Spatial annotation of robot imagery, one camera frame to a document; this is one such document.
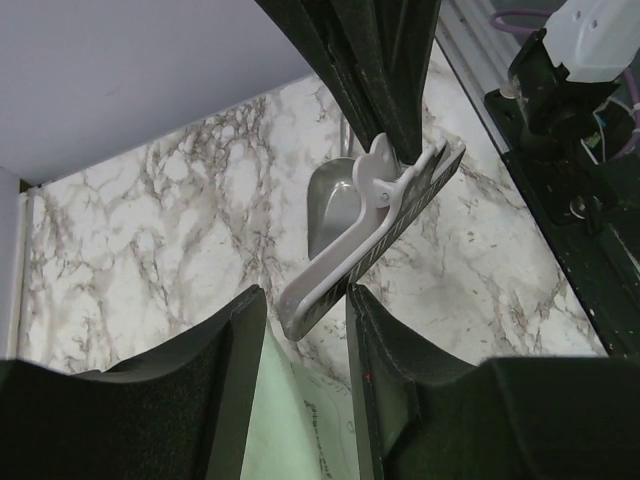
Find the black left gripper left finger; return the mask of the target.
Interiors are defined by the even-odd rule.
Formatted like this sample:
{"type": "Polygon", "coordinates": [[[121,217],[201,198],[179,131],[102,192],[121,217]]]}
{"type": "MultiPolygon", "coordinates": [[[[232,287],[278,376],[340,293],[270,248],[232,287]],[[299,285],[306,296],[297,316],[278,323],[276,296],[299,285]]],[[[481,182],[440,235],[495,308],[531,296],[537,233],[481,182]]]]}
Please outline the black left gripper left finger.
{"type": "Polygon", "coordinates": [[[237,479],[267,321],[251,286],[106,371],[1,364],[5,479],[237,479]]]}

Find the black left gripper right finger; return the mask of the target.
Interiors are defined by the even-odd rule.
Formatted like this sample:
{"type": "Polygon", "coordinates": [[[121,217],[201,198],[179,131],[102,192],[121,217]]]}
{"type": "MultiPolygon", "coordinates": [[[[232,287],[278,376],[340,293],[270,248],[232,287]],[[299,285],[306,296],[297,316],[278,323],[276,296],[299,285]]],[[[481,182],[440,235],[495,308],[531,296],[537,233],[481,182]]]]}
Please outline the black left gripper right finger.
{"type": "Polygon", "coordinates": [[[364,479],[635,479],[639,367],[601,357],[471,365],[346,293],[364,479]]]}

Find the grey plastic bag clip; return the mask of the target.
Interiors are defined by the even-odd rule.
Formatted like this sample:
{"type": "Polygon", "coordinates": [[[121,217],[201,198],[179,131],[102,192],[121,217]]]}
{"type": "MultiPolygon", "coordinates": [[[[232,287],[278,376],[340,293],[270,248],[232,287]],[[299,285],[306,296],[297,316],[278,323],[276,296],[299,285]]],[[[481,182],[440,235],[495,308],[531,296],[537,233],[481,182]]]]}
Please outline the grey plastic bag clip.
{"type": "Polygon", "coordinates": [[[355,161],[352,180],[359,216],[283,290],[277,317],[285,337],[297,342],[346,294],[435,198],[458,170],[466,151],[444,137],[424,148],[417,161],[396,159],[387,135],[375,137],[355,161]]]}

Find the green cat litter bag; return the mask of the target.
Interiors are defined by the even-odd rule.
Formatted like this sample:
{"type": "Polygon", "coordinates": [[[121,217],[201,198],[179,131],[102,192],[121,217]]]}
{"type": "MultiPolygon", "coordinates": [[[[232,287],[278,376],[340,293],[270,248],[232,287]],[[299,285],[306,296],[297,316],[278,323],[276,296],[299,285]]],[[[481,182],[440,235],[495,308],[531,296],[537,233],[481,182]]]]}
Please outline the green cat litter bag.
{"type": "Polygon", "coordinates": [[[241,477],[360,477],[350,390],[290,360],[271,327],[265,332],[241,477]]]}

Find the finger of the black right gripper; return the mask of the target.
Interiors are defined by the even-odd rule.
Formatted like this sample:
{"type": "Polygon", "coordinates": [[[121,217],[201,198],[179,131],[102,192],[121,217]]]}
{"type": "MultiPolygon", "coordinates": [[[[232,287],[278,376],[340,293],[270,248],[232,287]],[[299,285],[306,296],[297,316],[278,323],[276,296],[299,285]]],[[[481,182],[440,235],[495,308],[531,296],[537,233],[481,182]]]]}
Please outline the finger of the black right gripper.
{"type": "Polygon", "coordinates": [[[260,1],[325,83],[364,147],[384,133],[400,155],[392,42],[398,1],[260,1]]]}
{"type": "Polygon", "coordinates": [[[330,3],[348,56],[345,92],[355,101],[345,115],[363,147],[387,135],[396,157],[413,164],[422,152],[422,97],[441,3],[346,1],[330,3]]]}

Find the silver metal scoop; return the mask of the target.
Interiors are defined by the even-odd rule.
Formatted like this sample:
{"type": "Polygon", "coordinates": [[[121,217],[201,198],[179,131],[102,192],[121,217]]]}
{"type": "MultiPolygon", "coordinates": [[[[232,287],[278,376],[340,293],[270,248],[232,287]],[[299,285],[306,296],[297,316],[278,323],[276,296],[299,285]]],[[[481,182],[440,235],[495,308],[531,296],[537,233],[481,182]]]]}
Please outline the silver metal scoop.
{"type": "Polygon", "coordinates": [[[354,134],[340,117],[340,155],[315,169],[307,189],[308,258],[313,260],[358,218],[361,200],[352,170],[354,134]]]}

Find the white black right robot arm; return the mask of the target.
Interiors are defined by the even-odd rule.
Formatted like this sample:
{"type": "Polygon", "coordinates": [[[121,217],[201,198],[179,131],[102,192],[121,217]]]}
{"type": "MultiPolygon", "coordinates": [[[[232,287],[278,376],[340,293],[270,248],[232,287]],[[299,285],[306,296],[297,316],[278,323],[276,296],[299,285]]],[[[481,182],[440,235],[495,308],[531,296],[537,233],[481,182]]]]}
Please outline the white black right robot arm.
{"type": "MultiPolygon", "coordinates": [[[[369,148],[383,133],[401,162],[415,163],[440,2],[259,5],[330,89],[361,144],[369,148]]],[[[638,2],[565,2],[508,70],[526,126],[558,139],[589,133],[587,114],[614,91],[638,49],[638,2]]]]}

